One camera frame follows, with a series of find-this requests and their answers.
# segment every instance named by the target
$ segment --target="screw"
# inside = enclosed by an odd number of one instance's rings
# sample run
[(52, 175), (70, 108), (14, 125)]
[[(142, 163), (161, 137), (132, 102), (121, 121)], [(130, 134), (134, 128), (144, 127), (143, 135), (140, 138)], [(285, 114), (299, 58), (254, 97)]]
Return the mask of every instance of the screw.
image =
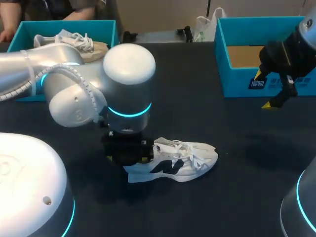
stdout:
[(306, 27), (309, 28), (311, 27), (313, 24), (313, 20), (312, 19), (309, 19), (307, 22), (306, 22)]

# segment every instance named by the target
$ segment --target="person's arm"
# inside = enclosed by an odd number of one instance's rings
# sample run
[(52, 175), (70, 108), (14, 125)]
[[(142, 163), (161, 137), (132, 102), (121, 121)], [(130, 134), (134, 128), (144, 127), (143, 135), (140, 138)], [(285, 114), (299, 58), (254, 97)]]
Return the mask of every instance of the person's arm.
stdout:
[(3, 22), (4, 31), (0, 34), (0, 42), (10, 42), (21, 21), (21, 4), (17, 2), (1, 2), (0, 16)]
[(94, 18), (95, 7), (87, 7), (79, 11), (74, 11), (68, 15), (64, 20), (75, 21), (75, 20), (92, 20)]

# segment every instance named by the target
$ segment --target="white shoe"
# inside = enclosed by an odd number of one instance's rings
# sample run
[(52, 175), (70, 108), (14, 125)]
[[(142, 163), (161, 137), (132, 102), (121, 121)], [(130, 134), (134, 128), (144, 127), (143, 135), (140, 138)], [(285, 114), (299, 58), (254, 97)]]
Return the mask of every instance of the white shoe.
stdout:
[(87, 34), (83, 37), (78, 33), (72, 34), (65, 30), (62, 30), (55, 37), (43, 37), (41, 35), (36, 35), (34, 37), (34, 48), (59, 42), (67, 43), (76, 48), (85, 63), (91, 63), (102, 59), (109, 50), (106, 43), (93, 42), (91, 38), (87, 37)]
[(200, 177), (216, 163), (218, 154), (211, 145), (195, 142), (155, 140), (154, 159), (150, 163), (124, 166), (129, 183), (166, 177), (187, 182)]

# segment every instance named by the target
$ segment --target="new balance logo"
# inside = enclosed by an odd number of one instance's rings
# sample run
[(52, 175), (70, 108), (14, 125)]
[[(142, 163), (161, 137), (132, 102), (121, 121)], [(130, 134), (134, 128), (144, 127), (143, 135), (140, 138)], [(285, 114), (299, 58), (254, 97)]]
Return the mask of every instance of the new balance logo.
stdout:
[(178, 159), (173, 167), (172, 167), (172, 161), (171, 160), (164, 160), (164, 161), (160, 162), (150, 172), (151, 173), (159, 173), (159, 172), (162, 171), (165, 174), (173, 174), (173, 175), (175, 175), (176, 173), (179, 172), (179, 170), (183, 167), (183, 165), (184, 165), (184, 162), (181, 159)]

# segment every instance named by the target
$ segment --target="blue box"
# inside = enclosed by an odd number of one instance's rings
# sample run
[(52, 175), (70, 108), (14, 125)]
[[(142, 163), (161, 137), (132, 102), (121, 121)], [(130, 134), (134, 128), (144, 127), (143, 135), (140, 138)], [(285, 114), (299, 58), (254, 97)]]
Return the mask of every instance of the blue box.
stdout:
[[(7, 52), (31, 49), (34, 36), (42, 35), (53, 37), (64, 29), (71, 33), (84, 36), (87, 33), (94, 41), (104, 42), (111, 47), (119, 44), (115, 20), (89, 20), (89, 21), (23, 21), (21, 22)], [(45, 101), (42, 94), (19, 99), (18, 101)]]
[[(262, 89), (248, 89), (258, 67), (232, 67), (228, 46), (265, 45), (270, 40), (285, 40), (304, 17), (242, 17), (218, 20), (215, 56), (225, 97), (275, 96), (282, 84), (271, 73)], [(316, 95), (316, 70), (296, 81), (299, 95)]]

